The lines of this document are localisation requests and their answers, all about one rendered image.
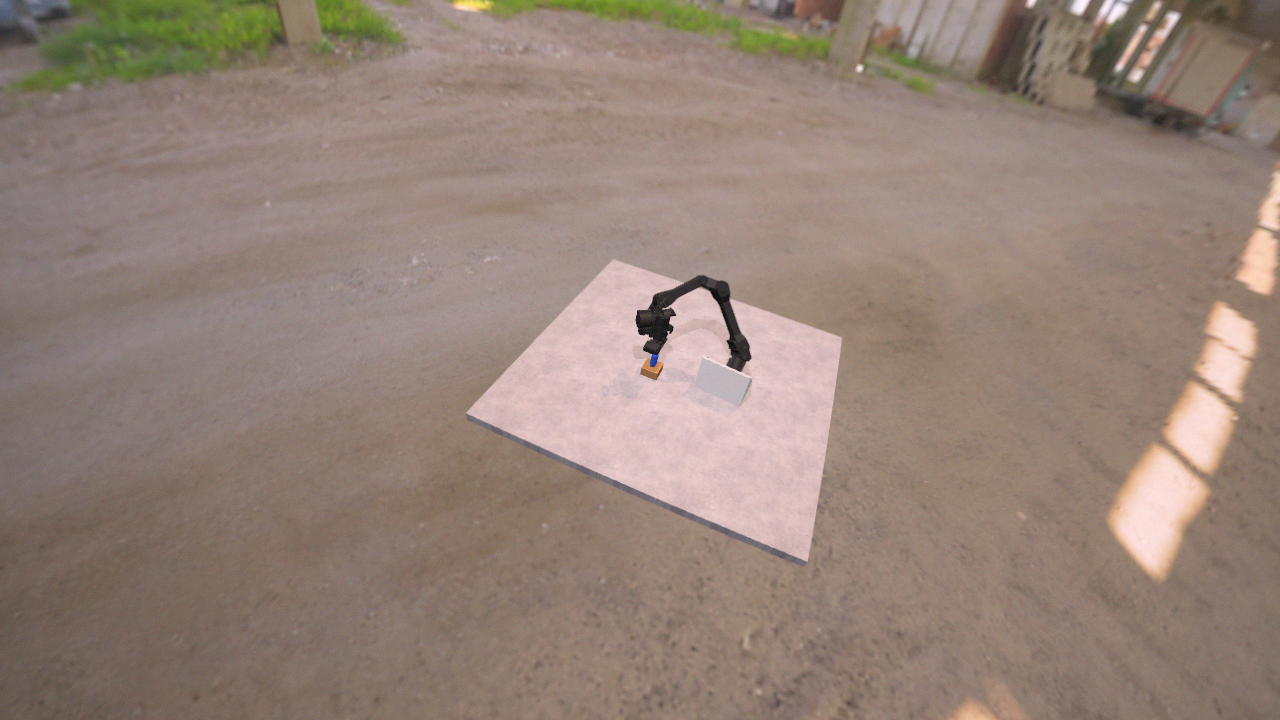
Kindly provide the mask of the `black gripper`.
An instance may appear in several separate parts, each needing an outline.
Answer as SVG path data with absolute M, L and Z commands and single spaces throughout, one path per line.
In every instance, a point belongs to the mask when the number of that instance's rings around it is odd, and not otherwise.
M 669 334 L 671 334 L 672 331 L 673 331 L 673 328 L 675 327 L 671 325 L 671 324 L 667 328 L 659 328 L 655 324 L 652 325 L 652 329 L 653 329 L 652 338 L 653 340 L 646 341 L 646 343 L 643 347 L 643 351 L 645 351 L 648 354 L 658 355 L 660 352 L 660 348 L 663 348 L 663 346 L 666 345 L 666 341 L 668 340 L 668 338 L 666 338 L 668 336 L 667 332 L 669 331 Z

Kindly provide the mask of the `orange square block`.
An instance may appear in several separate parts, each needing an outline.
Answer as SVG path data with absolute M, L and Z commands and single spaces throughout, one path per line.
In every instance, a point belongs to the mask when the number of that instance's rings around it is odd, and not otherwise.
M 657 378 L 660 375 L 664 363 L 657 361 L 657 365 L 652 366 L 650 360 L 652 360 L 650 357 L 646 357 L 646 361 L 643 364 L 640 375 L 646 375 L 648 378 L 657 380 Z

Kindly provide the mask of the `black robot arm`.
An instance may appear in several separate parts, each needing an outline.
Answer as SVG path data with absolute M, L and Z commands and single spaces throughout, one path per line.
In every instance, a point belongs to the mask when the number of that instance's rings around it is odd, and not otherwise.
M 721 305 L 721 311 L 724 316 L 726 325 L 730 331 L 730 340 L 727 340 L 727 343 L 730 345 L 732 357 L 730 357 L 730 361 L 727 363 L 726 366 L 730 366 L 737 372 L 742 372 L 742 366 L 745 365 L 745 363 L 746 361 L 749 363 L 751 360 L 751 354 L 749 350 L 750 346 L 748 343 L 748 340 L 742 336 L 742 333 L 739 329 L 739 324 L 733 315 L 733 309 L 731 307 L 730 304 L 730 286 L 724 281 L 714 281 L 707 275 L 696 275 L 691 281 L 687 281 L 684 284 L 678 284 L 673 290 L 666 290 L 659 293 L 655 293 L 652 299 L 652 305 L 648 307 L 648 310 L 637 310 L 636 314 L 637 333 L 649 334 L 649 337 L 652 338 L 653 334 L 652 325 L 655 324 L 659 328 L 667 328 L 669 325 L 669 316 L 676 316 L 675 310 L 669 307 L 669 305 L 675 304 L 675 301 L 678 297 L 684 296 L 685 293 L 689 293 L 692 290 L 696 290 L 700 286 L 707 290 L 710 290 L 710 293 L 713 295 L 716 301 Z M 669 309 L 663 309 L 663 307 L 669 307 Z

